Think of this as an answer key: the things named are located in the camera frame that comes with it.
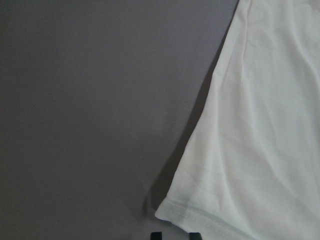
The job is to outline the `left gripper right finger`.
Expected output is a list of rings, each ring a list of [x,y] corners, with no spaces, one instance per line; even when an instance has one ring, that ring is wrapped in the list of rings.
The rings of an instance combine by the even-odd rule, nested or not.
[[[201,240],[201,234],[199,232],[190,232],[189,240]]]

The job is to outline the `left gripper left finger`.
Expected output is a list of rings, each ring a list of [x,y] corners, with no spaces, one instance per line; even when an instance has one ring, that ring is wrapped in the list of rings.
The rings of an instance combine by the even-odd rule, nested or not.
[[[150,233],[150,240],[162,240],[162,232],[151,232]]]

